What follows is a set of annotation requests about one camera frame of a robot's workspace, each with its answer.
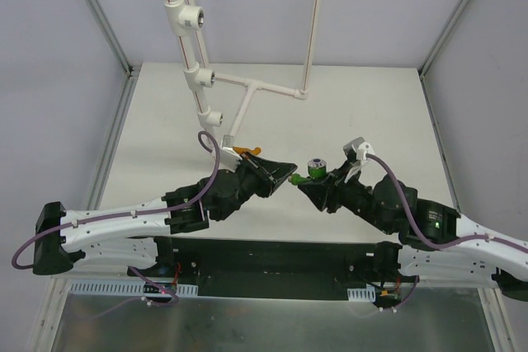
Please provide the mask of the green water faucet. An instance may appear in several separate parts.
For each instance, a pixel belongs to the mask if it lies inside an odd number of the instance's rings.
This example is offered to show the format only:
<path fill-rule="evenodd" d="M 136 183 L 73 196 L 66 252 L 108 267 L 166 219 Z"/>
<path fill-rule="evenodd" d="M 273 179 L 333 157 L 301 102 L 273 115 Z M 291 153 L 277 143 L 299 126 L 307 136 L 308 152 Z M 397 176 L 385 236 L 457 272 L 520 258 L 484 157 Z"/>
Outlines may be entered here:
<path fill-rule="evenodd" d="M 307 162 L 307 176 L 294 173 L 289 176 L 288 181 L 292 185 L 301 185 L 306 182 L 322 179 L 327 175 L 327 163 L 321 158 L 313 158 Z"/>

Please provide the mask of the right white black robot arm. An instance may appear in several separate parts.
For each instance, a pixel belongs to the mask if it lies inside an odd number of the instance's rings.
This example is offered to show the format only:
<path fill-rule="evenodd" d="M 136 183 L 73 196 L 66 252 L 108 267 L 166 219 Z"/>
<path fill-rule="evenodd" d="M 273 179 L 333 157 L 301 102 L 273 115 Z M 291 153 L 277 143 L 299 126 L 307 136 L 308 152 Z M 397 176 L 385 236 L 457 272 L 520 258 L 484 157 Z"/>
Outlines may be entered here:
<path fill-rule="evenodd" d="M 527 243 L 476 223 L 436 201 L 421 199 L 416 189 L 399 181 L 389 166 L 375 186 L 363 185 L 357 165 L 344 162 L 332 171 L 294 174 L 296 186 L 321 212 L 341 208 L 387 235 L 397 235 L 397 257 L 391 253 L 371 261 L 373 276 L 390 281 L 404 276 L 472 279 L 498 289 L 503 296 L 527 300 Z"/>

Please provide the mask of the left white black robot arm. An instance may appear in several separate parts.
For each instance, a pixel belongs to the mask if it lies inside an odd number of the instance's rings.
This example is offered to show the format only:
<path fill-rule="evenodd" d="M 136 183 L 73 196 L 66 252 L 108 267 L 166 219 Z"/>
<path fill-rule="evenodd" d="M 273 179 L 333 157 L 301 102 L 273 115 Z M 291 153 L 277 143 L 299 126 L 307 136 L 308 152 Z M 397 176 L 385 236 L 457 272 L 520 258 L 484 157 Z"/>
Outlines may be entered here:
<path fill-rule="evenodd" d="M 207 229 L 223 221 L 253 196 L 268 198 L 292 176 L 294 163 L 273 162 L 243 153 L 235 170 L 215 168 L 211 176 L 164 196 L 116 211 L 92 213 L 67 210 L 59 201 L 42 209 L 35 225 L 31 270 L 36 275 L 59 275 L 76 264 L 133 266 L 157 277 L 169 275 L 174 257 L 163 249 L 128 247 L 106 253 L 103 243 L 126 238 L 171 237 Z"/>

